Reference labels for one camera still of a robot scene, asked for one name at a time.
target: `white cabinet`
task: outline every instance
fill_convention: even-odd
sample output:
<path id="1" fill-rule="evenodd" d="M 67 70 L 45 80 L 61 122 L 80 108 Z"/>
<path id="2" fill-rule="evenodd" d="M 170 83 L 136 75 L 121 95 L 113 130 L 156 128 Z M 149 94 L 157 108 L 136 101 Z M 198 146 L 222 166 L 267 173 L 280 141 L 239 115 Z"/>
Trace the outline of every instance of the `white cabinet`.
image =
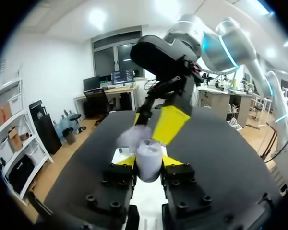
<path id="1" fill-rule="evenodd" d="M 2 165 L 2 177 L 11 194 L 16 196 L 26 205 L 24 197 L 29 185 L 44 163 L 47 160 L 53 162 L 53 159 L 47 152 L 35 129 L 29 112 L 29 107 L 24 103 L 23 81 L 21 78 L 16 78 L 0 86 L 0 106 L 2 106 L 3 103 L 9 104 L 12 116 L 0 126 L 0 165 Z M 28 139 L 22 141 L 21 149 L 16 152 L 12 151 L 7 138 L 8 131 L 12 127 L 17 127 L 19 134 L 30 134 Z M 17 193 L 9 183 L 9 173 L 25 154 L 31 158 L 34 164 L 34 169 L 24 184 L 21 192 Z"/>
<path id="2" fill-rule="evenodd" d="M 10 108 L 11 108 L 11 113 L 12 115 L 15 115 L 19 111 L 23 109 L 23 101 L 22 101 L 22 94 L 19 93 L 16 96 L 13 96 L 8 100 Z"/>

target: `cardboard box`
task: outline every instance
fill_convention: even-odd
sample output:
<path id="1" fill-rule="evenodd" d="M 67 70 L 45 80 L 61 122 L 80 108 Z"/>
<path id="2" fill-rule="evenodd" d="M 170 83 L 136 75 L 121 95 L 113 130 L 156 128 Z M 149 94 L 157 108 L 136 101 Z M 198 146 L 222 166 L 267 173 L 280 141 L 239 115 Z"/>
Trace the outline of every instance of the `cardboard box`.
<path id="1" fill-rule="evenodd" d="M 23 146 L 15 127 L 9 130 L 9 141 L 14 152 L 20 150 Z"/>
<path id="2" fill-rule="evenodd" d="M 0 107 L 0 126 L 4 124 L 8 119 L 12 117 L 11 108 L 9 103 L 4 103 Z"/>

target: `ceiling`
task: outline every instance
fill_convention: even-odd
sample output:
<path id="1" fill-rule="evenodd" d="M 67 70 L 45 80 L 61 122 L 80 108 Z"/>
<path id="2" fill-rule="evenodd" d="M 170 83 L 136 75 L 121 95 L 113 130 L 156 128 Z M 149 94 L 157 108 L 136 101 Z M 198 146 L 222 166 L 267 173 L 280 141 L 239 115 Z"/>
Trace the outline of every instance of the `ceiling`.
<path id="1" fill-rule="evenodd" d="M 288 72 L 288 38 L 275 17 L 258 15 L 251 0 L 44 0 L 24 20 L 21 31 L 83 42 L 97 35 L 136 25 L 169 27 L 180 15 L 199 16 L 211 29 L 234 18 L 250 34 L 257 52 L 276 69 Z M 92 9 L 106 12 L 104 28 L 89 21 Z M 267 55 L 267 49 L 276 52 Z"/>

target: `black table surface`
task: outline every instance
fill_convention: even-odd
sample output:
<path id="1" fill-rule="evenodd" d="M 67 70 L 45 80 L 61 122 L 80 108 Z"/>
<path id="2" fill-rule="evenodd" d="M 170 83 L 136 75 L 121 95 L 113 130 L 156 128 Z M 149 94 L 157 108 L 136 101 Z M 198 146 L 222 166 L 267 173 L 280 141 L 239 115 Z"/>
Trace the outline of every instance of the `black table surface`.
<path id="1" fill-rule="evenodd" d="M 154 127 L 160 111 L 153 112 Z M 112 161 L 116 139 L 134 122 L 135 111 L 111 113 L 61 171 L 45 199 L 51 210 L 67 203 L 86 207 L 85 196 L 98 190 L 102 171 Z M 245 139 L 209 108 L 195 108 L 191 119 L 167 146 L 168 155 L 190 163 L 199 185 L 218 207 L 257 202 L 268 192 L 274 201 L 279 191 L 262 159 Z"/>

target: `bolt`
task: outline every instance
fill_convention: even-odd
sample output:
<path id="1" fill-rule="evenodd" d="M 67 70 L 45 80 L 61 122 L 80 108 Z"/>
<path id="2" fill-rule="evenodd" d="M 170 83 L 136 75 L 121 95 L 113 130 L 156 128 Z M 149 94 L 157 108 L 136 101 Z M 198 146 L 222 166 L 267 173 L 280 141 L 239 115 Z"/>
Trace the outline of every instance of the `bolt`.
<path id="1" fill-rule="evenodd" d="M 120 209 L 121 208 L 120 202 L 118 202 L 118 201 L 112 201 L 110 206 L 113 209 Z"/>
<path id="2" fill-rule="evenodd" d="M 84 223 L 84 224 L 80 227 L 80 229 L 82 229 L 82 230 L 91 230 L 91 229 L 93 229 L 93 226 L 92 226 L 91 224 Z"/>
<path id="3" fill-rule="evenodd" d="M 93 202 L 93 201 L 95 201 L 95 197 L 93 197 L 93 195 L 87 195 L 86 200 L 89 202 Z"/>
<path id="4" fill-rule="evenodd" d="M 187 208 L 187 204 L 186 204 L 186 202 L 181 201 L 181 202 L 177 205 L 177 207 L 180 208 L 180 209 L 185 209 L 185 208 Z"/>
<path id="5" fill-rule="evenodd" d="M 120 185 L 125 185 L 126 182 L 125 182 L 124 180 L 122 180 L 119 184 L 120 184 Z"/>
<path id="6" fill-rule="evenodd" d="M 101 181 L 103 184 L 106 184 L 108 183 L 108 180 L 106 178 L 103 178 L 102 181 Z"/>
<path id="7" fill-rule="evenodd" d="M 172 181 L 172 185 L 177 186 L 177 185 L 179 185 L 179 184 L 180 184 L 179 181 Z"/>
<path id="8" fill-rule="evenodd" d="M 205 205 L 210 204 L 211 201 L 212 201 L 212 200 L 211 200 L 211 197 L 208 196 L 208 195 L 206 195 L 206 196 L 204 196 L 204 197 L 202 198 L 202 203 L 205 204 Z"/>
<path id="9" fill-rule="evenodd" d="M 234 219 L 234 216 L 232 214 L 227 214 L 225 217 L 224 217 L 224 222 L 225 223 L 230 223 L 232 222 Z"/>
<path id="10" fill-rule="evenodd" d="M 239 225 L 235 228 L 235 230 L 243 230 L 243 225 Z"/>

